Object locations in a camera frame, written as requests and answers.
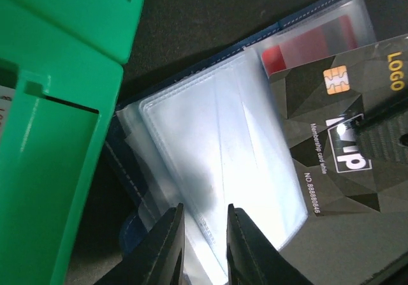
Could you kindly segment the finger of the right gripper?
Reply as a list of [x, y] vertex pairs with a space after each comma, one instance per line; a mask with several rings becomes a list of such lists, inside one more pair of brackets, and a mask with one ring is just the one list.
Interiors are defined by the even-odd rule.
[[407, 164], [407, 97], [377, 105], [351, 124], [361, 155], [382, 162]]

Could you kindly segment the red circle credit card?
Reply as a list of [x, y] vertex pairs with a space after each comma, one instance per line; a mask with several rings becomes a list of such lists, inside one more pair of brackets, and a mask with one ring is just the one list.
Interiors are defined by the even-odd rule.
[[298, 36], [267, 48], [261, 54], [266, 74], [293, 68], [358, 46], [348, 15], [342, 15]]

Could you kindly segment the near green plastic bin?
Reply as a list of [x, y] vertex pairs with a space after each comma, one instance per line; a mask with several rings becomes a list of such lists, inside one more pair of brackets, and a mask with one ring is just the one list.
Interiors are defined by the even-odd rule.
[[16, 69], [1, 136], [1, 283], [62, 284], [122, 67]]

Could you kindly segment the middle green plastic bin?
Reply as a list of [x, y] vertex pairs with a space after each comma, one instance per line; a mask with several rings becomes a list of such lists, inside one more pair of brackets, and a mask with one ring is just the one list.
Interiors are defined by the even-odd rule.
[[127, 63], [144, 0], [15, 0], [120, 64]]

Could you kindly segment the blue card holder wallet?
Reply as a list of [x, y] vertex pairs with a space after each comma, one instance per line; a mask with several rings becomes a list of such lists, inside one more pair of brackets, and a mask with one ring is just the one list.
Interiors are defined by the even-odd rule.
[[125, 254], [179, 203], [192, 284], [228, 280], [229, 204], [275, 248], [291, 240], [307, 209], [261, 54], [342, 15], [357, 47], [375, 41], [364, 0], [319, 0], [117, 107], [105, 148], [136, 205], [120, 233]]

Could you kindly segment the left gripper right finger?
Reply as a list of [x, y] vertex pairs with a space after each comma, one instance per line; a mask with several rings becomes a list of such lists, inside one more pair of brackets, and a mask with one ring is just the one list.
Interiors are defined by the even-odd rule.
[[232, 204], [226, 236], [229, 284], [311, 283], [279, 254], [245, 210]]

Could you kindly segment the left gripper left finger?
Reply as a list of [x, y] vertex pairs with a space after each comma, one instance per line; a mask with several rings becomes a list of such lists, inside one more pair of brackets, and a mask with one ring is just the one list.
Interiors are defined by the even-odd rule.
[[169, 208], [143, 241], [97, 284], [182, 284], [184, 206]]

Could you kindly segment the black VIP credit card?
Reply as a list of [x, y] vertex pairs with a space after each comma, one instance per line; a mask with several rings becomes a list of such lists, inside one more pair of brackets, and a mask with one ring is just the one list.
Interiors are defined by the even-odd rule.
[[407, 97], [407, 36], [274, 73], [309, 219], [286, 255], [316, 284], [384, 284], [407, 268], [407, 164], [361, 155], [351, 126]]

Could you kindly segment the green plastic bin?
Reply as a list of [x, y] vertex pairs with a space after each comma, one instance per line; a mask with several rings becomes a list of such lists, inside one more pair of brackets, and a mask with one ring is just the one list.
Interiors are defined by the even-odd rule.
[[1, 136], [1, 283], [62, 284], [122, 67], [16, 69]]
[[120, 64], [127, 63], [144, 0], [15, 0]]

